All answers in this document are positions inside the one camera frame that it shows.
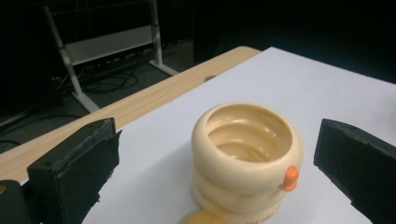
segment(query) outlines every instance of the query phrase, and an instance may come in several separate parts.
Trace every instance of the metal rack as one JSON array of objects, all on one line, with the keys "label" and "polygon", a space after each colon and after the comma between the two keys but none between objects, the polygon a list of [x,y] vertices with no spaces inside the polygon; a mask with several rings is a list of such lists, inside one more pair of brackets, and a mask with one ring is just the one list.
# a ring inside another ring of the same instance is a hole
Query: metal rack
[{"label": "metal rack", "polygon": [[150,60],[149,63],[155,68],[165,72],[170,76],[178,74],[177,71],[163,64],[157,1],[148,1],[150,3],[151,25],[111,35],[104,35],[88,40],[82,40],[67,45],[64,45],[59,35],[56,24],[50,13],[49,7],[44,6],[44,10],[49,22],[49,27],[52,31],[52,35],[56,40],[57,48],[63,59],[67,73],[74,88],[73,96],[90,113],[98,110],[99,106],[82,91],[81,86],[78,82],[78,77],[76,76],[73,68],[74,65],[152,43],[155,57],[154,60]]}]

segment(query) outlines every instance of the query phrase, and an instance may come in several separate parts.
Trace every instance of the duck-shaped cup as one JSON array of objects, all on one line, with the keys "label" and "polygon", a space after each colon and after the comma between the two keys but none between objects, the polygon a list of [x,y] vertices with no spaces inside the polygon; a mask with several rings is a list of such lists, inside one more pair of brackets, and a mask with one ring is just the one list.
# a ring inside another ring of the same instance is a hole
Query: duck-shaped cup
[{"label": "duck-shaped cup", "polygon": [[296,187],[304,151],[292,125],[259,105],[229,103],[204,113],[192,137],[192,192],[226,224],[259,224]]}]

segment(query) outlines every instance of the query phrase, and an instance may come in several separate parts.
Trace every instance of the white paper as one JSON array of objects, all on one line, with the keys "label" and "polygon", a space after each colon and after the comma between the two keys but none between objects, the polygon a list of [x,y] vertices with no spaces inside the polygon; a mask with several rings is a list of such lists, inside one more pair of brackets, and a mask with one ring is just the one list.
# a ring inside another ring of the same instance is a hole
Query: white paper
[{"label": "white paper", "polygon": [[84,223],[173,224],[198,209],[190,189],[192,128],[209,108],[237,101],[274,109],[304,142],[298,187],[265,223],[371,223],[313,158],[322,119],[396,146],[396,85],[274,48],[125,126],[120,165]]}]

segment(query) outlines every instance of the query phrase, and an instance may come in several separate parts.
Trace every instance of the wooden table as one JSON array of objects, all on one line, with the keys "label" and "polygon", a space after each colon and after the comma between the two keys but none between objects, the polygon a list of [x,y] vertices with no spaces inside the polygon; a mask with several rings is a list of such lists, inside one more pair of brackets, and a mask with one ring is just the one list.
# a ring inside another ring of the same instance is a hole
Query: wooden table
[{"label": "wooden table", "polygon": [[90,115],[2,153],[0,154],[0,179],[25,180],[28,178],[27,166],[87,123],[112,117],[116,121],[117,128],[120,129],[149,111],[172,101],[184,92],[203,84],[206,77],[221,74],[259,53],[259,50],[248,47],[230,50],[177,76],[170,77]]}]

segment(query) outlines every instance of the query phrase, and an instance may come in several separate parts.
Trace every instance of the orange knob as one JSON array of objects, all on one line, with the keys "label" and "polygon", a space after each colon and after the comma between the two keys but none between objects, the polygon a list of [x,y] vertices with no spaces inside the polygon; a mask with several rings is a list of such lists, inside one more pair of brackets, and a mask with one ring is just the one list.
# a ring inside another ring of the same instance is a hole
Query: orange knob
[{"label": "orange knob", "polygon": [[285,174],[285,179],[283,184],[279,187],[285,191],[292,191],[297,187],[297,179],[299,177],[299,172],[296,167],[291,166],[288,168]]}]

